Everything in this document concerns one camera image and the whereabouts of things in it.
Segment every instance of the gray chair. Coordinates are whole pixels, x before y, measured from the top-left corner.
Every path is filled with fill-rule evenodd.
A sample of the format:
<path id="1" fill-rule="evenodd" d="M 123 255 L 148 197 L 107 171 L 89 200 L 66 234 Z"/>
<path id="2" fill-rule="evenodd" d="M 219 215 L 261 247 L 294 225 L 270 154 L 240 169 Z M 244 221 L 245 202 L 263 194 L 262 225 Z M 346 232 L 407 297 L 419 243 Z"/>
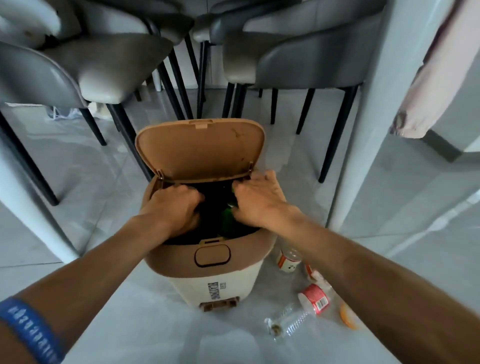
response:
<path id="1" fill-rule="evenodd" d="M 241 31 L 247 20 L 298 2 L 300 0 L 226 0 L 212 6 L 210 13 L 200 15 L 195 19 L 193 39 L 200 43 L 197 119 L 202 118 L 205 101 L 205 75 L 210 46 L 222 45 L 229 34 Z"/>
<path id="2" fill-rule="evenodd" d="M 323 183 L 358 87 L 363 83 L 385 0 L 309 0 L 247 22 L 223 47 L 228 80 L 222 117 L 242 114 L 246 88 L 272 89 L 271 124 L 279 89 L 308 89 L 297 134 L 317 88 L 339 88 L 345 96 L 330 140 L 319 182 Z"/>
<path id="3" fill-rule="evenodd" d="M 197 83 L 199 82 L 198 64 L 193 51 L 192 40 L 190 39 L 190 29 L 193 27 L 193 18 L 180 13 L 180 7 L 165 0 L 95 0 L 96 2 L 121 9 L 142 19 L 147 25 L 150 34 L 161 36 L 170 40 L 174 46 L 177 46 L 185 40 L 193 72 Z M 179 88 L 180 98 L 188 119 L 193 119 L 192 108 L 188 101 L 187 91 L 178 64 L 175 50 L 168 55 L 172 66 L 173 75 Z M 180 105 L 172 104 L 175 114 L 179 120 L 185 119 Z"/>
<path id="4" fill-rule="evenodd" d="M 117 10 L 114 15 L 99 24 L 92 21 L 95 17 L 86 14 L 82 21 L 90 36 L 75 36 L 42 51 L 0 42 L 0 101 L 79 108 L 99 140 L 100 131 L 87 105 L 90 101 L 105 103 L 118 131 L 150 180 L 153 173 L 136 151 L 136 132 L 121 102 L 157 67 L 167 84 L 163 60 L 171 52 L 173 43 L 149 34 L 133 34 L 142 29 L 147 32 L 145 25 L 138 18 Z M 3 116 L 0 117 L 0 136 L 45 198 L 53 206 L 57 205 L 56 196 Z"/>

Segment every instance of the pink cloth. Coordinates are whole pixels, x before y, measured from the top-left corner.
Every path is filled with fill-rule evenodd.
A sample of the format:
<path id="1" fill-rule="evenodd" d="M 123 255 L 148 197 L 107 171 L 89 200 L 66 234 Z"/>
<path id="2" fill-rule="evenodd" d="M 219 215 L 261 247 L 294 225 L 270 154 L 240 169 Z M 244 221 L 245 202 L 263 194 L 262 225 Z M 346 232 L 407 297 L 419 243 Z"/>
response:
<path id="1" fill-rule="evenodd" d="M 389 132 L 424 137 L 453 101 L 479 49 L 480 0 L 456 0 Z"/>

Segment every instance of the tile floor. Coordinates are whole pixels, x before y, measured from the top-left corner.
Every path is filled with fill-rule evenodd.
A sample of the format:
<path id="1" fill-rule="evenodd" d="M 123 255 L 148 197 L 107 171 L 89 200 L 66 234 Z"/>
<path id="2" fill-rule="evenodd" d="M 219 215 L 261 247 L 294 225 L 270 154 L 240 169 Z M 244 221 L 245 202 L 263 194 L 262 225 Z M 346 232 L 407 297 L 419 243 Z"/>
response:
<path id="1" fill-rule="evenodd" d="M 175 119 L 164 93 L 143 91 L 142 103 L 127 103 L 137 130 Z M 207 91 L 205 117 L 221 115 L 224 94 L 224 90 Z M 276 124 L 271 126 L 270 92 L 259 99 L 249 90 L 243 116 L 265 128 L 259 167 L 276 170 L 288 200 L 324 223 L 357 103 L 327 180 L 320 185 L 317 178 L 343 95 L 339 90 L 317 91 L 302 134 L 296 136 L 305 95 L 305 91 L 280 91 Z M 195 109 L 195 90 L 189 96 Z M 83 120 L 45 121 L 44 109 L 37 107 L 2 112 L 61 198 L 51 211 L 79 251 L 101 243 L 138 211 L 146 180 L 111 122 L 98 121 L 108 141 L 107 147 L 101 147 Z M 422 141 L 389 135 L 343 233 L 391 256 L 480 312 L 476 264 L 480 204 L 474 201 L 443 229 L 428 232 L 436 219 L 479 189 L 479 165 L 448 163 Z M 0 231 L 0 299 L 62 265 L 3 206 Z M 268 257 L 248 299 L 235 309 L 203 314 L 189 309 L 168 281 L 142 262 L 65 363 L 397 362 L 370 332 L 353 332 L 342 325 L 334 307 L 290 340 L 274 343 L 263 320 L 292 301 L 306 284 L 302 272 L 285 276 Z"/>

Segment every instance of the trash can lid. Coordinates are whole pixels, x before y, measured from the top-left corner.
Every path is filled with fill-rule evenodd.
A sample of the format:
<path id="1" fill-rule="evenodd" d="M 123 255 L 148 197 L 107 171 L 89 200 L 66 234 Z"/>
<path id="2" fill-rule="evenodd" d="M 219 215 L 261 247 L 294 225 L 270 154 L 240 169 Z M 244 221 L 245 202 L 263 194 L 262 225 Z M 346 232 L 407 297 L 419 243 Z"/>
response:
<path id="1" fill-rule="evenodd" d="M 135 140 L 150 169 L 166 181 L 211 182 L 250 173 L 265 141 L 264 129 L 247 119 L 164 122 L 142 129 Z"/>

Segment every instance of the chair seat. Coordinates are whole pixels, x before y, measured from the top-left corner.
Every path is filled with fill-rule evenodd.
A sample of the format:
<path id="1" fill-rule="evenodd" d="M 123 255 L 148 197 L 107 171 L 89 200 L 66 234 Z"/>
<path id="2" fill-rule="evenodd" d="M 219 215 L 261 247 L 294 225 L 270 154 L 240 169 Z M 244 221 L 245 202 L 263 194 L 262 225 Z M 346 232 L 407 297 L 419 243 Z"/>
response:
<path id="1" fill-rule="evenodd" d="M 167 57 L 173 43 L 146 34 L 72 40 L 45 54 L 78 83 L 85 100 L 119 104 Z"/>
<path id="2" fill-rule="evenodd" d="M 182 42 L 194 23 L 191 17 L 178 13 L 145 14 L 145 16 L 157 26 L 160 35 L 172 41 L 175 46 Z"/>
<path id="3" fill-rule="evenodd" d="M 256 32 L 229 36 L 223 45 L 223 72 L 227 81 L 254 85 L 260 58 L 275 44 L 289 37 Z"/>
<path id="4" fill-rule="evenodd" d="M 217 14 L 204 14 L 195 19 L 192 35 L 196 42 L 202 43 L 210 41 L 210 26 L 217 17 Z"/>

